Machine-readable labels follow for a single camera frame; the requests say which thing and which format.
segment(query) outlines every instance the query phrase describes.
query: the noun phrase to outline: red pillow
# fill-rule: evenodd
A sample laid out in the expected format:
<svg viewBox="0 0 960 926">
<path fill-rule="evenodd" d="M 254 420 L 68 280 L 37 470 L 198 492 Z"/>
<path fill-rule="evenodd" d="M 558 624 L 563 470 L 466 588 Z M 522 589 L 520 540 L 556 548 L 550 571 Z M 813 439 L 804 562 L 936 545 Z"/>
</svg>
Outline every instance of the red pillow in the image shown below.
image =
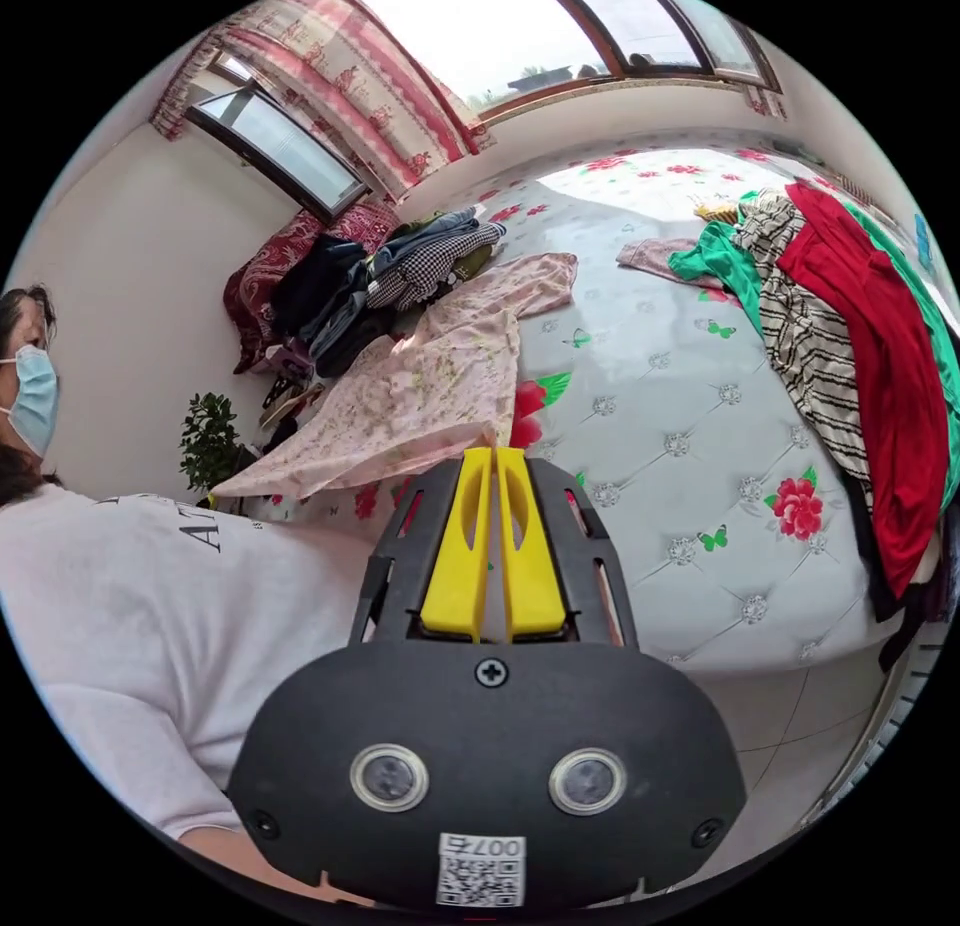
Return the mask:
<svg viewBox="0 0 960 926">
<path fill-rule="evenodd" d="M 396 213 L 389 206 L 378 200 L 367 200 L 351 206 L 329 232 L 331 236 L 360 243 L 369 254 L 379 249 L 387 234 L 398 225 Z M 267 349 L 283 342 L 283 337 L 273 331 L 270 296 L 323 231 L 319 219 L 301 210 L 227 280 L 223 305 L 240 333 L 240 362 L 234 373 L 245 373 L 261 365 Z"/>
</svg>

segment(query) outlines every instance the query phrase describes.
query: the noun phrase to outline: red garment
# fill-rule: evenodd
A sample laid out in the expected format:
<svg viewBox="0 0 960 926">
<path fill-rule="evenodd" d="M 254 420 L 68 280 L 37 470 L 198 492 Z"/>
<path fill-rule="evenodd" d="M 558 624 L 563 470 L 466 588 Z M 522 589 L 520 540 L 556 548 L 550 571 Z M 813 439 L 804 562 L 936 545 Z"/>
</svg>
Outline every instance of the red garment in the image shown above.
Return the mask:
<svg viewBox="0 0 960 926">
<path fill-rule="evenodd" d="M 898 599 L 940 516 L 947 408 L 920 307 L 890 257 L 836 199 L 806 184 L 787 193 L 807 220 L 778 266 L 847 323 L 873 481 L 873 531 Z"/>
</svg>

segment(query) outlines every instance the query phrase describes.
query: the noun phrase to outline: striped garment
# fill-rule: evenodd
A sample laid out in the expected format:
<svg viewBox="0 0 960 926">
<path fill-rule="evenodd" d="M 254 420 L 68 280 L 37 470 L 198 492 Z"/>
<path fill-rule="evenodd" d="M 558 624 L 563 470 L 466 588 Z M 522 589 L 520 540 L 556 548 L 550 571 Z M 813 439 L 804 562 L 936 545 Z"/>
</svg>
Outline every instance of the striped garment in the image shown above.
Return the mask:
<svg viewBox="0 0 960 926">
<path fill-rule="evenodd" d="M 733 243 L 750 253 L 763 281 L 759 307 L 767 358 L 837 464 L 863 484 L 872 512 L 873 486 L 847 324 L 777 266 L 806 220 L 778 190 L 761 190 L 743 202 L 742 209 L 744 222 Z"/>
</svg>

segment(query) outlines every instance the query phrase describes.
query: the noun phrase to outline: red and white curtain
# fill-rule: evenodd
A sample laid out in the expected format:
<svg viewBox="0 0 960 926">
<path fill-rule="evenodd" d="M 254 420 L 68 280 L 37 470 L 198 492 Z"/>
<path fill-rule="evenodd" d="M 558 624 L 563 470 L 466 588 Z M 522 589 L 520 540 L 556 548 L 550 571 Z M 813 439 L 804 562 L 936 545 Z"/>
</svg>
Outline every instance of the red and white curtain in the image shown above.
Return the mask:
<svg viewBox="0 0 960 926">
<path fill-rule="evenodd" d="M 212 28 L 154 112 L 151 122 L 168 139 L 181 135 L 190 84 L 221 49 L 394 202 L 494 143 L 360 0 L 261 0 Z"/>
</svg>

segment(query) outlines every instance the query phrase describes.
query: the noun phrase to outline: face mask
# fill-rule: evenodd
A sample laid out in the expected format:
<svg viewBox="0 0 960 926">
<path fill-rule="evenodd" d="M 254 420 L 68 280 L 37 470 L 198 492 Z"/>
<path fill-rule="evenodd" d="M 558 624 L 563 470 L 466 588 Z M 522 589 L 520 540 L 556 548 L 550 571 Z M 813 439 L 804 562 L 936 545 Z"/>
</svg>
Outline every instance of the face mask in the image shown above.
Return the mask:
<svg viewBox="0 0 960 926">
<path fill-rule="evenodd" d="M 10 409 L 0 406 L 9 417 L 13 431 L 41 459 L 46 455 L 57 425 L 60 391 L 50 357 L 35 346 L 22 346 L 15 359 L 0 359 L 17 364 L 20 391 Z"/>
</svg>

